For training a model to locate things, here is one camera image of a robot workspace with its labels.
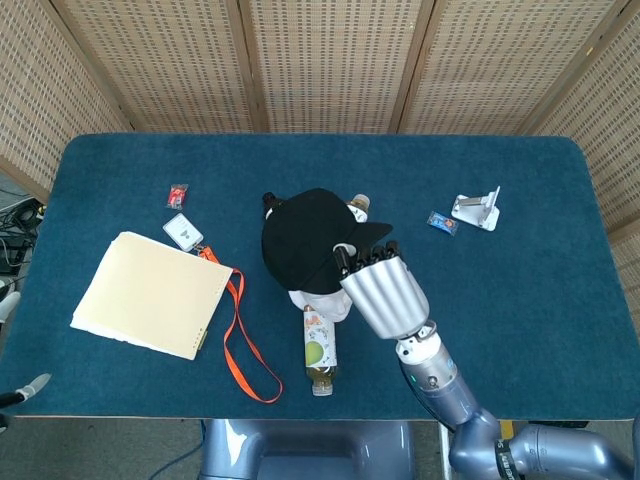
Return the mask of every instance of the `small red packet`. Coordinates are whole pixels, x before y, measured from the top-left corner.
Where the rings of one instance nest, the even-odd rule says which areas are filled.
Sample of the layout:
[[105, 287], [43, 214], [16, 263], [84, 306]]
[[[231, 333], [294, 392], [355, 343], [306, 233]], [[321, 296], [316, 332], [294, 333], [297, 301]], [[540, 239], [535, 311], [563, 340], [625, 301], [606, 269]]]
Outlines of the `small red packet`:
[[189, 185], [184, 183], [171, 185], [171, 190], [169, 190], [169, 199], [167, 200], [167, 207], [173, 208], [174, 210], [182, 210], [182, 205], [184, 205], [184, 199], [187, 196], [188, 188]]

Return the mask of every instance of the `cream folder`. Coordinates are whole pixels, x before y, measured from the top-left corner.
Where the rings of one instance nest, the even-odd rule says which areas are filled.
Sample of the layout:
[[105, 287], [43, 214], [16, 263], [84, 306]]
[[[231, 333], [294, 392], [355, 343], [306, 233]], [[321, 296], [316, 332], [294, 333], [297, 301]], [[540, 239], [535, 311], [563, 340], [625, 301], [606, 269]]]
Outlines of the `cream folder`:
[[104, 254], [71, 326], [193, 360], [231, 272], [123, 232]]

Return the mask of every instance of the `bottle label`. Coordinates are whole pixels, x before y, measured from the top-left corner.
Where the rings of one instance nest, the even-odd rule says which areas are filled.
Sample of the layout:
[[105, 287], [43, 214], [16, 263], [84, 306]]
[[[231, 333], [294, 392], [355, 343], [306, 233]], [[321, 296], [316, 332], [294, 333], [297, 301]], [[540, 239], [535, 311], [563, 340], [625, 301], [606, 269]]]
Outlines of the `bottle label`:
[[347, 207], [349, 207], [349, 210], [351, 210], [353, 216], [356, 217], [356, 222], [364, 223], [369, 218], [369, 215], [367, 215], [365, 211], [360, 210], [358, 207], [354, 207], [353, 205], [347, 205]]
[[304, 312], [304, 354], [307, 367], [335, 367], [335, 326], [318, 312]]

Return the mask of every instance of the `woven partition screen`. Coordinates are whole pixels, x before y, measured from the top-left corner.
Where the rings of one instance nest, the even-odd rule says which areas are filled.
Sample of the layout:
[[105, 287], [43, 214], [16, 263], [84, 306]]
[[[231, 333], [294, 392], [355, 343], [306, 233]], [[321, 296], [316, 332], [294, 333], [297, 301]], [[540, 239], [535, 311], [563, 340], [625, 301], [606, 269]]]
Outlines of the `woven partition screen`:
[[272, 131], [386, 133], [421, 2], [251, 2]]
[[570, 136], [580, 145], [607, 227], [640, 211], [640, 12], [536, 133]]
[[615, 243], [612, 251], [633, 323], [640, 336], [640, 233]]
[[39, 2], [0, 0], [0, 59], [0, 159], [41, 200], [69, 140], [131, 128]]
[[138, 130], [251, 130], [224, 1], [54, 3]]
[[610, 0], [449, 0], [401, 130], [512, 134]]

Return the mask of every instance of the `blue felt surface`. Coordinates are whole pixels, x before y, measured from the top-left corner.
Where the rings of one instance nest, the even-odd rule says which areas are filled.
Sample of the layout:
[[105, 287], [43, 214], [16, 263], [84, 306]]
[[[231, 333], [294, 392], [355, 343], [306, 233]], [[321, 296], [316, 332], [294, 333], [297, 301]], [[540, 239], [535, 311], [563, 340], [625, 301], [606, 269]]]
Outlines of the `blue felt surface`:
[[[171, 245], [169, 186], [223, 263], [242, 269], [250, 333], [284, 380], [272, 406], [229, 374], [225, 295], [194, 362], [71, 329], [109, 242], [131, 230]], [[455, 237], [427, 226], [458, 193], [502, 186], [500, 220]], [[582, 153], [564, 138], [336, 135], [83, 136], [67, 148], [23, 302], [0, 363], [0, 390], [50, 384], [13, 413], [230, 418], [428, 417], [398, 371], [394, 344], [359, 314], [336, 328], [335, 394], [313, 398], [300, 312], [260, 254], [261, 196], [325, 187], [372, 199], [372, 220], [423, 286], [432, 317], [478, 399], [502, 418], [628, 418], [640, 406], [640, 349]], [[181, 281], [167, 274], [167, 281]], [[274, 385], [232, 341], [250, 379]]]

